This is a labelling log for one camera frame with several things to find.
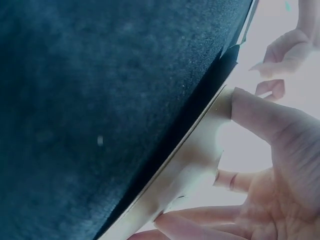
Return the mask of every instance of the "dark teal fabric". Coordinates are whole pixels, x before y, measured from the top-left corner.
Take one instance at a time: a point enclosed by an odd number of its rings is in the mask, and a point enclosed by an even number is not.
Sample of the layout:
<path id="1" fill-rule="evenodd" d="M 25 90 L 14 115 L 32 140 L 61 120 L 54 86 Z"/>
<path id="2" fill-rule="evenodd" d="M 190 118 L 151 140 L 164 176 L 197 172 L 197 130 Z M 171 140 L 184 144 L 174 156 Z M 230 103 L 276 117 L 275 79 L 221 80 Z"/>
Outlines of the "dark teal fabric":
<path id="1" fill-rule="evenodd" d="M 107 229 L 250 3 L 1 0 L 1 239 Z"/>

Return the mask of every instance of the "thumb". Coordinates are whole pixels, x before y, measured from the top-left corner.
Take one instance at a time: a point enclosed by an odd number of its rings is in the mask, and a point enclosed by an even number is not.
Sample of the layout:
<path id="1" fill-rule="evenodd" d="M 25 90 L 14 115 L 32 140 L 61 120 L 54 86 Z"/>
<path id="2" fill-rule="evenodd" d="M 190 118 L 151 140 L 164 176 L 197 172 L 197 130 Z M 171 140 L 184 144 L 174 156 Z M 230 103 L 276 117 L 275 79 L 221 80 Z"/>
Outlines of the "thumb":
<path id="1" fill-rule="evenodd" d="M 298 69 L 294 61 L 284 60 L 282 62 L 264 62 L 253 66 L 250 71 L 259 71 L 262 78 L 266 80 L 285 79 Z"/>
<path id="2" fill-rule="evenodd" d="M 271 144 L 281 132 L 297 121 L 297 110 L 235 88 L 231 119 Z"/>

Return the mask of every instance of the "finger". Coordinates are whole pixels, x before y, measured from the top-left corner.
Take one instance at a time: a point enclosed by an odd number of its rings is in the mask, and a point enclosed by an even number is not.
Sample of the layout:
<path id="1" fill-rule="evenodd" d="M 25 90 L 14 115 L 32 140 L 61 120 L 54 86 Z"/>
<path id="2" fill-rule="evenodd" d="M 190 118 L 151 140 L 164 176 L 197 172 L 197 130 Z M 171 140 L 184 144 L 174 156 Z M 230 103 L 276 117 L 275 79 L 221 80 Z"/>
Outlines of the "finger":
<path id="1" fill-rule="evenodd" d="M 266 49 L 265 55 L 263 58 L 263 63 L 276 63 L 277 62 L 277 58 L 276 58 L 274 51 L 271 47 L 272 47 L 272 45 L 268 46 L 268 48 Z"/>
<path id="2" fill-rule="evenodd" d="M 157 218 L 155 226 L 171 240 L 245 240 L 241 236 L 197 225 L 174 214 L 164 214 Z"/>
<path id="3" fill-rule="evenodd" d="M 281 62 L 285 54 L 294 46 L 301 43 L 308 43 L 309 41 L 309 38 L 302 31 L 289 31 L 278 37 L 266 48 L 265 59 L 267 59 L 264 60 L 264 62 Z"/>
<path id="4" fill-rule="evenodd" d="M 205 206 L 172 211 L 170 214 L 189 219 L 202 226 L 213 226 L 234 223 L 240 210 L 241 206 Z"/>
<path id="5" fill-rule="evenodd" d="M 223 224 L 223 225 L 217 225 L 214 226 L 213 229 L 225 233 L 230 233 L 245 239 L 251 239 L 252 238 L 252 232 L 243 229 L 237 224 Z"/>
<path id="6" fill-rule="evenodd" d="M 286 127 L 297 121 L 292 108 L 265 101 L 240 88 L 232 95 L 233 121 L 267 141 L 269 144 Z"/>
<path id="7" fill-rule="evenodd" d="M 285 83 L 283 80 L 280 80 L 279 84 L 275 85 L 274 88 L 272 89 L 272 94 L 264 97 L 265 100 L 270 101 L 270 102 L 275 102 L 279 99 L 282 99 L 285 95 Z"/>
<path id="8" fill-rule="evenodd" d="M 255 90 L 255 95 L 259 96 L 268 92 L 272 92 L 273 89 L 278 85 L 278 84 L 282 84 L 283 80 L 281 79 L 275 79 L 275 80 L 267 80 L 267 81 L 263 81 L 260 82 L 257 86 L 256 86 L 256 90 Z"/>
<path id="9" fill-rule="evenodd" d="M 170 240 L 170 239 L 159 230 L 150 230 L 150 231 L 136 233 L 131 237 L 129 237 L 127 240 Z"/>
<path id="10" fill-rule="evenodd" d="M 225 187 L 235 192 L 247 193 L 257 174 L 258 173 L 239 173 L 219 170 L 214 186 Z"/>
<path id="11" fill-rule="evenodd" d="M 266 80 L 284 79 L 293 74 L 299 66 L 296 61 L 284 60 L 281 62 L 264 62 L 252 67 L 251 71 L 259 71 L 260 76 Z"/>

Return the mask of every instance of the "skin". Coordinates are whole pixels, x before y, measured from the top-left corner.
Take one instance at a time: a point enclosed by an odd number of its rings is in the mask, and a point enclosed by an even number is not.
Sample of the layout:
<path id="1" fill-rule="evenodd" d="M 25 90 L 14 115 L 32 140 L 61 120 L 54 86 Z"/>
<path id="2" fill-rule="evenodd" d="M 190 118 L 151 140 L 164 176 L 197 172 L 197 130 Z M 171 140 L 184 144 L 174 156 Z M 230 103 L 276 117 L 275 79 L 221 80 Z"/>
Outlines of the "skin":
<path id="1" fill-rule="evenodd" d="M 272 150 L 270 169 L 219 171 L 216 185 L 247 192 L 244 204 L 169 212 L 156 219 L 157 230 L 129 240 L 320 239 L 320 121 L 239 88 L 232 119 Z"/>
<path id="2" fill-rule="evenodd" d="M 295 74 L 312 52 L 320 48 L 320 1 L 299 0 L 299 18 L 295 29 L 280 36 L 266 49 L 263 63 L 251 68 L 265 81 L 256 87 L 256 95 L 270 92 L 269 101 L 281 99 L 285 80 Z"/>

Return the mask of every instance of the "hand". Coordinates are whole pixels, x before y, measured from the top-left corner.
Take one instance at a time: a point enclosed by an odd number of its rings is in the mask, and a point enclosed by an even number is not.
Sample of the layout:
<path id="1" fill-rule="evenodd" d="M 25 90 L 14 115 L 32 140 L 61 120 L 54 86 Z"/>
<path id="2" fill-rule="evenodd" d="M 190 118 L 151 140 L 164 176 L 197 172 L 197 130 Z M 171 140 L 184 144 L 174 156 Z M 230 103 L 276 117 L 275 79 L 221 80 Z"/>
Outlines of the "hand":
<path id="1" fill-rule="evenodd" d="M 251 68 L 258 70 L 265 81 L 259 83 L 255 94 L 271 92 L 267 100 L 276 101 L 285 95 L 285 81 L 282 78 L 298 71 L 314 47 L 309 38 L 299 29 L 294 29 L 271 43 L 263 59 Z"/>
<path id="2" fill-rule="evenodd" d="M 217 183 L 247 192 L 244 204 L 169 212 L 156 219 L 157 230 L 130 240 L 320 239 L 320 122 L 238 88 L 232 119 L 272 150 L 273 167 L 265 171 L 219 171 Z"/>

